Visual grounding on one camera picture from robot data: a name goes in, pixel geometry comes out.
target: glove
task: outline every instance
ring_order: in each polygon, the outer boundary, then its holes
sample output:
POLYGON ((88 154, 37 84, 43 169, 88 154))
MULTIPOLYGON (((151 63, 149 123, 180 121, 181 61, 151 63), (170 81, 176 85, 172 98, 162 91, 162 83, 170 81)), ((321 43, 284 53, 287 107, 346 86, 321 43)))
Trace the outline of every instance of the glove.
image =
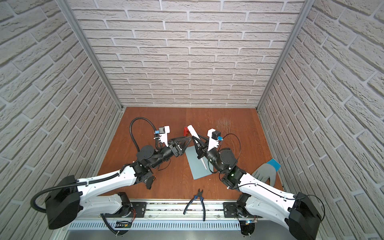
POLYGON ((273 187, 276 181, 276 172, 279 168, 280 164, 276 162, 275 159, 271 159, 256 169, 256 171, 252 173, 252 177, 261 182, 266 182, 269 179, 269 185, 273 187))

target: blue-handled pliers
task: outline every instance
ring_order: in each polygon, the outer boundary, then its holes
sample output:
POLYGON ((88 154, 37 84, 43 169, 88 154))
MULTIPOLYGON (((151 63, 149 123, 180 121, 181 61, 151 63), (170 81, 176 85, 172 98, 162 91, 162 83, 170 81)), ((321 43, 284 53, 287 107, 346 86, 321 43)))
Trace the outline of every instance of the blue-handled pliers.
POLYGON ((203 198, 203 191, 204 190, 201 190, 201 192, 200 192, 200 189, 199 189, 197 191, 197 195, 195 195, 195 197, 192 198, 191 201, 189 201, 189 203, 187 204, 187 206, 184 209, 184 212, 183 212, 184 215, 187 213, 187 209, 188 209, 189 205, 191 205, 191 203, 194 200, 196 200, 198 197, 200 197, 200 202, 201 202, 201 205, 203 206, 203 221, 205 221, 205 206, 204 206, 204 202, 203 202, 203 200, 204 200, 204 198, 203 198))

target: perforated metal strip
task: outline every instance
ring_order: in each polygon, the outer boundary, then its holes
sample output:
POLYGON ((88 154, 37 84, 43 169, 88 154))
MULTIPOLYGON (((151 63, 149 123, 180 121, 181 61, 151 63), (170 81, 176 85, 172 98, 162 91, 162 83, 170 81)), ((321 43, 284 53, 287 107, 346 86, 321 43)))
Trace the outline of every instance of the perforated metal strip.
MULTIPOLYGON (((115 230, 240 230, 237 220, 135 220, 131 228, 115 228, 116 221, 108 220, 115 230)), ((108 230, 102 220, 75 220, 68 230, 108 230)))

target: wooden table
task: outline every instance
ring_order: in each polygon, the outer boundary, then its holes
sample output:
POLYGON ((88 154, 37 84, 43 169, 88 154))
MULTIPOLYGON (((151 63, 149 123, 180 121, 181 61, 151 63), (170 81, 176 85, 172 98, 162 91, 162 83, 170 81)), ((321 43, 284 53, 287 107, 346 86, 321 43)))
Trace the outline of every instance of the wooden table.
MULTIPOLYGON (((202 136, 214 128, 227 133, 236 134, 241 141, 241 155, 238 167, 252 174, 260 165, 271 159, 270 150, 255 109, 250 108, 127 108, 111 146, 101 165, 99 175, 118 170, 126 163, 136 160, 137 150, 129 135, 129 124, 136 117, 149 119, 156 128, 170 126, 168 139, 183 136, 184 127, 192 124, 196 132, 202 136)), ((140 148, 145 145, 154 146, 153 129, 144 120, 137 120, 132 131, 140 148)), ((222 147, 230 147, 237 157, 238 140, 229 135, 222 147)), ((204 189, 205 199, 237 199, 240 192, 228 190, 220 182, 218 174, 194 180, 186 155, 172 157, 169 167, 163 171, 152 170, 156 179, 151 190, 144 183, 115 189, 108 194, 126 192, 130 199, 190 199, 198 189, 204 189)), ((283 190, 280 178, 276 177, 275 188, 283 190)))

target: blue glove cuff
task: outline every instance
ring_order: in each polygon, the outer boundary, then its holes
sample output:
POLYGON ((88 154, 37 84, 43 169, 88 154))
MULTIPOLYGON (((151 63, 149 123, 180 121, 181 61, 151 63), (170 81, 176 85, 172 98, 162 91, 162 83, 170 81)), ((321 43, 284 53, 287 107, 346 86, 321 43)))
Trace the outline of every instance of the blue glove cuff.
POLYGON ((267 163, 272 165, 276 169, 276 172, 280 169, 281 165, 278 162, 276 162, 276 160, 273 158, 269 160, 267 163))

